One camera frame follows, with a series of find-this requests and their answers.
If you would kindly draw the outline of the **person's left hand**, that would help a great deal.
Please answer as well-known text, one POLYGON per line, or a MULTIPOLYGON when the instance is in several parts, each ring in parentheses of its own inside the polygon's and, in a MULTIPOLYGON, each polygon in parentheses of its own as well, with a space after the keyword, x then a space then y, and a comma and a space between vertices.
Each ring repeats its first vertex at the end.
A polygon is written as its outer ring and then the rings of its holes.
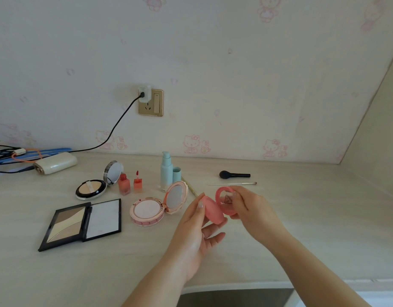
POLYGON ((190 281, 198 271, 208 251, 219 244, 225 237, 224 232, 215 233, 227 223, 227 218, 219 225, 214 223, 206 225, 208 221, 205 217, 205 224, 201 231, 186 234, 183 232, 182 216, 163 256, 163 262, 174 262, 184 267, 187 274, 186 282, 190 281))

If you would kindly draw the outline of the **person's right hand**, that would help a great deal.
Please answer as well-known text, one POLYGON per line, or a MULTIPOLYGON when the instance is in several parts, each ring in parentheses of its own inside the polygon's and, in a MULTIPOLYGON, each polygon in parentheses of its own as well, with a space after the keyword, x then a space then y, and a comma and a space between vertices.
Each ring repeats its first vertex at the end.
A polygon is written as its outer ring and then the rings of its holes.
POLYGON ((235 191, 233 202, 244 201, 249 210, 246 219, 241 221, 256 241, 270 250, 286 237, 290 237, 290 233, 263 196, 242 186, 231 187, 235 191))

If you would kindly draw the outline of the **pink round blush compact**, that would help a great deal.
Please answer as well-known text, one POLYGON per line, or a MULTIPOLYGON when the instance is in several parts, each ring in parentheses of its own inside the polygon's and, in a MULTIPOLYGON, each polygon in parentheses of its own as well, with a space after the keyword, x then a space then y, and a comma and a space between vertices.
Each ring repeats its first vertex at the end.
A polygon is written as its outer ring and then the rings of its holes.
POLYGON ((214 198, 204 196, 200 199, 205 208, 205 217, 212 223, 219 225, 225 220, 225 216, 237 214, 233 206, 234 189, 229 186, 222 186, 215 192, 214 198))

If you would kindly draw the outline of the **person's left forearm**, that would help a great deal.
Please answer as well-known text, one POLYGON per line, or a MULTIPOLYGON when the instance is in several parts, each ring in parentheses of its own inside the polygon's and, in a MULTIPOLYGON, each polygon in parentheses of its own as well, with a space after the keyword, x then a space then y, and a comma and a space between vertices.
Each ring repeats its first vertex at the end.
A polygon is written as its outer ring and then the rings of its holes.
POLYGON ((174 262, 159 262, 121 307, 176 307, 186 281, 184 267, 174 262))

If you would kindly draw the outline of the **person's right forearm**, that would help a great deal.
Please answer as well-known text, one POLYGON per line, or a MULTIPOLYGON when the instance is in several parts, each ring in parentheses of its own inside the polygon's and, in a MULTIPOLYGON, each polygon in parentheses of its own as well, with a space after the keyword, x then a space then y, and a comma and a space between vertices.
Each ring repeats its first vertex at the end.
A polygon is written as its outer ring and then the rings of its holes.
POLYGON ((371 307, 288 232, 270 236, 263 245, 284 269, 306 307, 371 307))

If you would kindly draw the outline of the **thin gold makeup brush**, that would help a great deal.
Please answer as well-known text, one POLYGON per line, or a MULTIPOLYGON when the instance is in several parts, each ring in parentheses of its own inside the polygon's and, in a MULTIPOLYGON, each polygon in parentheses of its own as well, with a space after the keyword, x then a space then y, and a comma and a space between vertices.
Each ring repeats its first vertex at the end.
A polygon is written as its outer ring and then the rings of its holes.
POLYGON ((198 197, 199 194, 197 191, 194 189, 194 187, 188 182, 183 176, 181 177, 181 180, 188 186, 189 191, 194 195, 194 197, 198 197))

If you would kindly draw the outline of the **black makeup brush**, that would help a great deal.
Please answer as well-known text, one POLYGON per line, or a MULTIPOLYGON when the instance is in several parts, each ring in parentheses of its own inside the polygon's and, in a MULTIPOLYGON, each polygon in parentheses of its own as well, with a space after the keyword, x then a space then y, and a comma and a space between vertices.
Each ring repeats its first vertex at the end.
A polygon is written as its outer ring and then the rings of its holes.
POLYGON ((230 178, 250 178, 251 175, 250 174, 241 174, 241 173, 231 173, 229 171, 221 171, 219 173, 219 176, 221 179, 227 180, 230 178))

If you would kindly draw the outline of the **pink cushion compact with mirror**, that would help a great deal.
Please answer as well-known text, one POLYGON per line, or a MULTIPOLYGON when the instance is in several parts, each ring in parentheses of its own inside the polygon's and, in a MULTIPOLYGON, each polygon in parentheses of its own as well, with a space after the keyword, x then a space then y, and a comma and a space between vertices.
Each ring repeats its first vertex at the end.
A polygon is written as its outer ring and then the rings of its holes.
POLYGON ((188 185, 178 181, 168 188, 163 200, 147 197, 136 201, 130 208, 132 222, 141 227, 156 225, 166 214, 177 213, 182 208, 188 191, 188 185))

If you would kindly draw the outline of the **mint green pump bottle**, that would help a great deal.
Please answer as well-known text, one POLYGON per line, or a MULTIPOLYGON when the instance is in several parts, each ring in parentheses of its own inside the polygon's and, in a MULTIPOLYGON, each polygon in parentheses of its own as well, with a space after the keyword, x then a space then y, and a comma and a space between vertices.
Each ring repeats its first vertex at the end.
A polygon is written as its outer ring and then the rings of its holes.
POLYGON ((173 184, 173 164, 168 151, 163 151, 162 163, 160 166, 160 189, 167 191, 173 184))

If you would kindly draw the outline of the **red square lip tint bottle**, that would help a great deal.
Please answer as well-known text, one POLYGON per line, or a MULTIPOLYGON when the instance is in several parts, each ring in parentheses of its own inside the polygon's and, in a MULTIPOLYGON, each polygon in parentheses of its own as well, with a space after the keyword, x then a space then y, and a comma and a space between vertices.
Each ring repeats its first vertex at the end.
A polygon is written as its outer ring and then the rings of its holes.
POLYGON ((119 176, 118 188, 119 188, 119 193, 122 196, 127 196, 129 193, 131 193, 130 180, 127 178, 127 175, 124 173, 120 174, 119 176))

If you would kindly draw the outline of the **black powder compact with mirror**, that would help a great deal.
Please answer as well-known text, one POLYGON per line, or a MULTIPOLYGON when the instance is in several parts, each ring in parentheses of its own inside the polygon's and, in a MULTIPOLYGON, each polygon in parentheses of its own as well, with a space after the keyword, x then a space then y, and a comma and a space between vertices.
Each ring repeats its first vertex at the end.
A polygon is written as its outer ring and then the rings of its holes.
POLYGON ((79 200, 91 200, 101 196, 108 187, 116 185, 123 173, 123 165, 113 160, 108 163, 103 171, 102 179, 92 179, 83 182, 75 191, 79 200))

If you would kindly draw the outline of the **black contour palette with mirror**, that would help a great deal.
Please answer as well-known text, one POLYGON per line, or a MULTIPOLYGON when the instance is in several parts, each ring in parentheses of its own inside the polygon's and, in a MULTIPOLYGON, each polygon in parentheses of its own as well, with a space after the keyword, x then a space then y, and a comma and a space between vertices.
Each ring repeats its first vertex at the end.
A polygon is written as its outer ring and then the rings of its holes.
POLYGON ((120 233, 121 210, 121 199, 96 204, 87 202, 56 210, 38 251, 120 233))

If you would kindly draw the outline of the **white charger plug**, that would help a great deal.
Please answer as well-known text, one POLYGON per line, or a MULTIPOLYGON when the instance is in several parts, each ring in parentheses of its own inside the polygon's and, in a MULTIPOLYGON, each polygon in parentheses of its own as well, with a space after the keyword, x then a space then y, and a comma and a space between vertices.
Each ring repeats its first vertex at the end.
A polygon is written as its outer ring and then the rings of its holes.
POLYGON ((152 87, 151 85, 138 86, 138 102, 149 103, 152 100, 152 87))

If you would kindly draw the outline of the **white power bank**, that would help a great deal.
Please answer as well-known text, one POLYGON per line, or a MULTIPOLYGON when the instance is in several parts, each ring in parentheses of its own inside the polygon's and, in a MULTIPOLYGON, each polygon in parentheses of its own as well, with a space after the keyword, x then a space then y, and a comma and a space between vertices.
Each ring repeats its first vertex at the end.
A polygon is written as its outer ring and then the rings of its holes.
POLYGON ((49 175, 77 165, 77 158, 69 152, 63 152, 37 160, 33 166, 42 175, 49 175))

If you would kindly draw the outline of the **gold wall socket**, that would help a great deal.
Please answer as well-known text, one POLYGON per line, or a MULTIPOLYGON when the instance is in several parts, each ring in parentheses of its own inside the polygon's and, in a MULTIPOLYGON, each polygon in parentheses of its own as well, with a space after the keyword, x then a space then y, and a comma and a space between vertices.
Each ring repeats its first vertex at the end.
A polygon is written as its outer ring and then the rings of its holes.
POLYGON ((164 92, 152 88, 152 100, 149 103, 138 102, 138 114, 152 117, 163 116, 164 92))

